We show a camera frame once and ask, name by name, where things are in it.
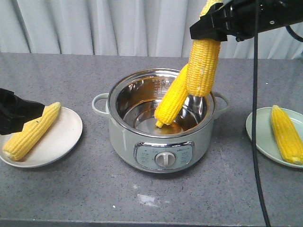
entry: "yellow corn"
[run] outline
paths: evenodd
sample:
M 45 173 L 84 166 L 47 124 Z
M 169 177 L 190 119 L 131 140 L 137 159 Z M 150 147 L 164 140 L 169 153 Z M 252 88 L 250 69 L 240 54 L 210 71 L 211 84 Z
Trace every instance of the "yellow corn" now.
M 164 124 L 170 125 L 174 121 L 188 96 L 186 90 L 186 71 L 187 64 L 172 82 L 155 111 L 155 118 L 158 119 L 156 126 L 159 128 Z
M 303 165 L 303 143 L 294 123 L 277 105 L 272 107 L 271 123 L 282 158 L 286 162 Z
M 201 15 L 221 0 L 208 0 Z M 187 70 L 187 90 L 193 96 L 208 95 L 214 84 L 221 42 L 213 39 L 194 40 L 190 52 Z
M 61 104 L 53 103 L 44 108 L 41 117 L 26 122 L 21 132 L 15 133 L 3 146 L 3 151 L 14 161 L 23 158 L 40 140 L 59 114 Z

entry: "pot rim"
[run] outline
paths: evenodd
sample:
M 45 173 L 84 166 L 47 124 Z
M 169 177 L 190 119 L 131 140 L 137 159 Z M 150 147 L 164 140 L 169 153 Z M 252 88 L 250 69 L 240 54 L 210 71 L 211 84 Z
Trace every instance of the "pot rim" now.
M 166 134 L 166 135 L 159 135 L 159 134 L 151 134 L 147 133 L 141 130 L 138 130 L 136 128 L 133 128 L 129 124 L 127 124 L 119 115 L 119 113 L 116 110 L 116 99 L 119 95 L 119 92 L 128 86 L 131 83 L 134 83 L 142 78 L 148 77 L 158 77 L 159 74 L 161 75 L 168 75 L 168 76 L 173 76 L 174 78 L 177 77 L 179 74 L 179 70 L 175 69 L 167 69 L 167 68 L 154 68 L 154 69 L 147 69 L 147 70 L 141 70 L 138 72 L 134 72 L 130 74 L 129 76 L 119 80 L 110 90 L 108 94 L 108 102 L 107 102 L 107 107 L 109 110 L 109 113 L 111 115 L 111 118 L 113 118 L 119 125 L 121 125 L 123 128 L 126 130 L 133 132 L 135 134 L 141 135 L 141 136 L 147 136 L 147 137 L 152 137 L 152 138 L 160 138 L 160 139 L 172 139 L 172 138 L 179 138 L 179 137 L 184 137 L 189 134 L 195 133 L 201 129 L 203 129 L 211 120 L 214 120 L 214 111 L 216 107 L 216 99 L 213 95 L 212 92 L 205 96 L 204 98 L 207 99 L 208 103 L 208 108 L 207 108 L 207 113 L 205 118 L 198 123 L 195 127 L 192 127 L 186 131 L 180 132 L 180 133 L 175 133 L 175 134 Z

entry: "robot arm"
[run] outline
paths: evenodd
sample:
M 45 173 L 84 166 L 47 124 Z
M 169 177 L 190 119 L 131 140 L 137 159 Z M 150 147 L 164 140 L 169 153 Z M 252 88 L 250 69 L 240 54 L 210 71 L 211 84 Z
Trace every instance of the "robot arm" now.
M 0 135 L 22 131 L 23 124 L 42 116 L 44 105 L 0 88 Z
M 227 41 L 227 35 L 243 41 L 254 36 L 255 0 L 231 0 L 214 4 L 190 27 L 192 39 Z M 303 21 L 302 0 L 260 0 L 259 30 L 265 32 Z

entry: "control panel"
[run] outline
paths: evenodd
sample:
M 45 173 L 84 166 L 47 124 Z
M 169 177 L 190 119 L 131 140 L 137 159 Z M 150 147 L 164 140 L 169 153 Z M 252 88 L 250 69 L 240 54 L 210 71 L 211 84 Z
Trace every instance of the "control panel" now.
M 193 157 L 194 143 L 186 141 L 173 144 L 137 143 L 135 160 L 149 169 L 176 169 L 186 166 Z

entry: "plate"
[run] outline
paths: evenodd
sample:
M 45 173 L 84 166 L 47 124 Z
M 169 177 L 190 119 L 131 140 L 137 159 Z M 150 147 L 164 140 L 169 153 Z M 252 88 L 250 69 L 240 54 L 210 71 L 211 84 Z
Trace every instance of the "plate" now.
M 274 132 L 271 128 L 270 115 L 272 107 L 263 107 L 257 110 L 256 144 L 258 150 L 266 157 L 282 165 L 303 168 L 303 166 L 288 163 L 282 159 L 276 143 Z M 303 139 L 303 115 L 292 110 L 282 108 L 294 123 L 301 139 Z M 252 113 L 246 119 L 246 131 L 251 140 Z
M 66 155 L 75 146 L 81 134 L 82 120 L 79 115 L 71 109 L 61 107 L 60 114 L 52 126 L 20 161 L 12 161 L 2 150 L 13 134 L 0 136 L 0 158 L 11 166 L 21 168 L 45 166 Z

